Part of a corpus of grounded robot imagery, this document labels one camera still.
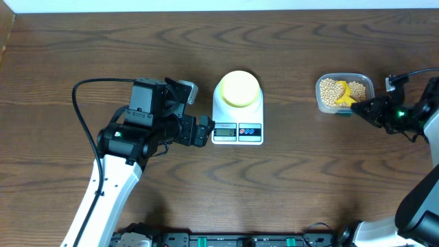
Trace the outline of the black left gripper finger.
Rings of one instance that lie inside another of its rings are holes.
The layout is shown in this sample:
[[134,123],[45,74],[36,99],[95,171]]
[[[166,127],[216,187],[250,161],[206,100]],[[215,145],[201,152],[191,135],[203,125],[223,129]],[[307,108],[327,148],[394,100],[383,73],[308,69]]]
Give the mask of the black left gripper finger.
[[215,122],[210,117],[201,115],[199,126],[205,128],[206,132],[212,132],[215,127]]
[[209,131],[206,128],[198,128],[194,137],[194,146],[204,147],[209,137]]

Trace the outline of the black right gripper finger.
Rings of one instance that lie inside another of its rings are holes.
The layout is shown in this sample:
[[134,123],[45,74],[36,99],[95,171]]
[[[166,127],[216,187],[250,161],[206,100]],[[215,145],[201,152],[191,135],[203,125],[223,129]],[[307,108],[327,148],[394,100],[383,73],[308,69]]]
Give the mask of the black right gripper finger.
[[369,112],[364,110],[356,110],[355,114],[361,117],[363,120],[367,121],[372,126],[375,126],[375,117],[373,114],[370,114]]
[[368,99],[366,101],[352,103],[351,110],[353,113],[370,113],[374,99]]

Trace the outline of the yellow plastic measuring scoop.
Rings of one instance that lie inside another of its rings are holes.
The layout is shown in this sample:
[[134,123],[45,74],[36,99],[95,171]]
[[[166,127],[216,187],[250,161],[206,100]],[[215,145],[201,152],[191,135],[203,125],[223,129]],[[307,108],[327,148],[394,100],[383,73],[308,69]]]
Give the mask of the yellow plastic measuring scoop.
[[337,85],[341,86],[343,89],[341,96],[335,100],[335,103],[338,106],[345,105],[347,107],[351,107],[352,103],[357,103],[357,101],[351,97],[352,91],[346,81],[339,80],[337,81]]

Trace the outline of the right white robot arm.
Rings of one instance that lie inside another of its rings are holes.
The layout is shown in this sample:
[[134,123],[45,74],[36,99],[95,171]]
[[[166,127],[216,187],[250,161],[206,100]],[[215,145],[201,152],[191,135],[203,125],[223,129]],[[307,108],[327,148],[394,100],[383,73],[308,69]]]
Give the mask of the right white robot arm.
[[354,103],[351,110],[388,134],[406,135],[410,142],[422,137],[431,153],[432,169],[401,201],[393,217],[357,221],[333,240],[334,246],[438,245],[438,78],[430,78],[419,101],[404,104],[406,75],[388,77],[387,95]]

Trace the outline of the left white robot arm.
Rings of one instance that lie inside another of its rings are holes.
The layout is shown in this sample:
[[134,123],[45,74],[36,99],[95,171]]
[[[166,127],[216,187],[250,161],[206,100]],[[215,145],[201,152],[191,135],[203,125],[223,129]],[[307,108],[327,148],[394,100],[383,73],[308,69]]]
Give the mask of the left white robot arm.
[[186,105],[194,103],[198,93],[194,83],[129,79],[130,103],[118,108],[94,139],[77,103],[77,90],[84,83],[73,87],[72,103],[95,160],[86,193],[62,245],[107,246],[148,160],[160,156],[158,147],[172,143],[203,147],[215,123],[205,115],[185,114]]

